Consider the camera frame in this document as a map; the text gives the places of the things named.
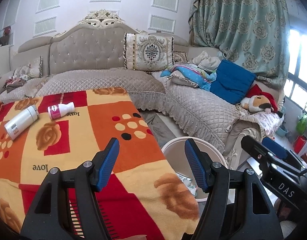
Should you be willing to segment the white green plastic wrapper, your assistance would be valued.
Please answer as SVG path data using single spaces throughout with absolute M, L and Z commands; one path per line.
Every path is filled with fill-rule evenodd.
M 197 196 L 197 187 L 194 185 L 192 178 L 186 177 L 182 174 L 177 173 L 178 178 L 182 181 L 182 183 L 186 186 L 186 188 L 190 191 L 190 193 L 196 197 Z

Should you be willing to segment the orange red patterned blanket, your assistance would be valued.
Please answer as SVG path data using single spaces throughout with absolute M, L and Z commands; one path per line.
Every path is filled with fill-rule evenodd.
M 74 103 L 51 120 L 48 107 Z M 39 117 L 14 141 L 4 125 L 35 105 Z M 53 167 L 69 170 L 92 159 L 111 138 L 120 144 L 108 185 L 96 194 L 113 239 L 181 239 L 193 234 L 198 203 L 180 181 L 147 123 L 123 88 L 27 98 L 0 105 L 0 218 L 19 231 L 34 196 Z

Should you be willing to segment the plush toy with red hat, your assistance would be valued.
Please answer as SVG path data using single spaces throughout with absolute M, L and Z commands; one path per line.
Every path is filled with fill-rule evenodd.
M 276 113 L 280 118 L 283 117 L 283 113 L 278 110 L 277 102 L 272 94 L 264 92 L 257 84 L 249 89 L 240 105 L 250 113 Z

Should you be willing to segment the small pink label bottle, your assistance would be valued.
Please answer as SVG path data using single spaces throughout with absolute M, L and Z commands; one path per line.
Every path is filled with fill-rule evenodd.
M 56 120 L 62 118 L 68 113 L 75 112 L 75 106 L 73 102 L 68 104 L 59 103 L 57 105 L 52 105 L 48 107 L 48 114 L 51 120 Z

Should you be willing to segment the white thermos bottle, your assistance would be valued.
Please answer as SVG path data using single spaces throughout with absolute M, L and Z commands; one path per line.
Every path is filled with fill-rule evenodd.
M 38 120 L 38 117 L 39 113 L 36 106 L 31 105 L 8 121 L 4 128 L 11 140 L 14 141 L 22 132 Z

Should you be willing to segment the blue cushion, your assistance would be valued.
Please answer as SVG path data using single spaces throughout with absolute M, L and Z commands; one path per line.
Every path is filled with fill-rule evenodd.
M 210 92 L 232 105 L 241 102 L 256 79 L 254 73 L 228 60 L 221 61 L 216 75 Z

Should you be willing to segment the colourful blue striped cloth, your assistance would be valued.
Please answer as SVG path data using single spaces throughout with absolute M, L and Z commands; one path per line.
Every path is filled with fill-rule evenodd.
M 177 85 L 210 91 L 211 83 L 217 79 L 217 74 L 216 72 L 208 74 L 197 65 L 186 63 L 166 68 L 161 72 L 161 77 L 167 77 Z

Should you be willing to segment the pile of clothes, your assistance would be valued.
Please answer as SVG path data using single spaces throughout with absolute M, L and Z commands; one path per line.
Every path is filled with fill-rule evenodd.
M 9 93 L 18 87 L 24 86 L 30 79 L 31 77 L 28 75 L 13 76 L 10 79 L 6 80 L 1 92 L 6 91 L 7 93 Z

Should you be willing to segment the beige tufted sofa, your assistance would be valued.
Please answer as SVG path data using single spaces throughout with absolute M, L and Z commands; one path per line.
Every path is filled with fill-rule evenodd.
M 118 15 L 100 10 L 68 31 L 25 42 L 16 53 L 10 45 L 0 46 L 0 100 L 122 87 L 137 108 L 169 115 L 183 132 L 214 145 L 231 168 L 239 165 L 245 135 L 260 141 L 282 124 L 283 117 L 276 113 L 251 114 L 205 90 L 177 85 L 159 72 L 125 69 L 124 36 L 135 32 Z M 1 92 L 17 67 L 39 56 L 42 77 Z

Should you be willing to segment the green patterned curtain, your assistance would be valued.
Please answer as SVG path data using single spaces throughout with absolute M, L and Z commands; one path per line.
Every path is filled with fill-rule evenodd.
M 280 90 L 288 77 L 290 31 L 285 0 L 192 0 L 190 43 L 222 56 Z

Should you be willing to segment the embroidered beige cushion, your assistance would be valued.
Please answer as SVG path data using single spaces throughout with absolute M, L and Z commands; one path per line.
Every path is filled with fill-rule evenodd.
M 174 38 L 126 33 L 123 57 L 127 70 L 144 72 L 165 70 L 174 65 Z

